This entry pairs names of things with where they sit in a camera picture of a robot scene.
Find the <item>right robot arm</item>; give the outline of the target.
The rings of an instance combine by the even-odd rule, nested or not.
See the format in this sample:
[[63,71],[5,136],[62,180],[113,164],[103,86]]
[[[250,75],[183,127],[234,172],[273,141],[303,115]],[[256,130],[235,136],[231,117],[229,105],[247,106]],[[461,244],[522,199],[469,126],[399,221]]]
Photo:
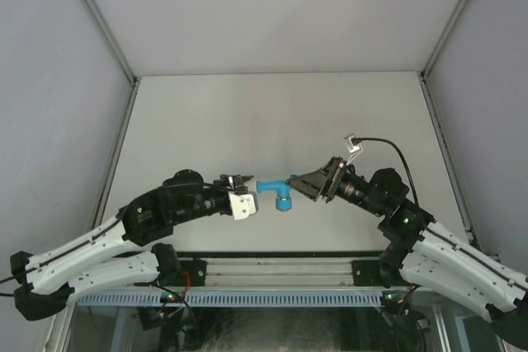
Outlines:
[[527,348],[527,276],[462,241],[409,200],[409,188],[393,168],[366,179],[332,157],[286,183],[312,201],[340,198],[381,219],[378,229],[389,244],[378,266],[387,285],[430,289],[484,319],[508,344]]

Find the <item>blue water faucet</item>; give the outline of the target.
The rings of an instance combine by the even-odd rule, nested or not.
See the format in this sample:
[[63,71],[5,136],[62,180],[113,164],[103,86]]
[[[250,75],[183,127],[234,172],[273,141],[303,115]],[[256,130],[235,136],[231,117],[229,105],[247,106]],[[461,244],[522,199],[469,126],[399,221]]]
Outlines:
[[276,195],[275,207],[277,211],[288,212],[293,208],[291,188],[287,180],[258,181],[259,193],[273,192]]

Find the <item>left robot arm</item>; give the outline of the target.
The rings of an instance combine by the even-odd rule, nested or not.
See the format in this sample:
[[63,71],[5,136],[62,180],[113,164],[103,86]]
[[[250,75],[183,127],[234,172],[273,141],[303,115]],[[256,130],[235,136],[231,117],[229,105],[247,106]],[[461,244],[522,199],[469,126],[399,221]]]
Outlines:
[[17,311],[27,321],[51,317],[87,295],[132,284],[175,284],[182,265],[163,242],[180,224],[227,215],[243,220],[257,212],[250,176],[219,176],[211,183],[191,169],[177,172],[71,242],[41,254],[10,258],[19,286]]

